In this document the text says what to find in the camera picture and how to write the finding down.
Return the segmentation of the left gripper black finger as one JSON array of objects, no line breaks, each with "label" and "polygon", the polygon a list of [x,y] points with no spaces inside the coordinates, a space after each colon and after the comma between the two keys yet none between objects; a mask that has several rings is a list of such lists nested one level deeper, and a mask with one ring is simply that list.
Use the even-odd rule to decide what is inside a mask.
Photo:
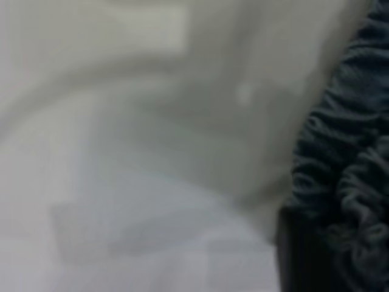
[{"label": "left gripper black finger", "polygon": [[308,219],[280,210],[276,244],[281,291],[331,291],[331,256]]}]

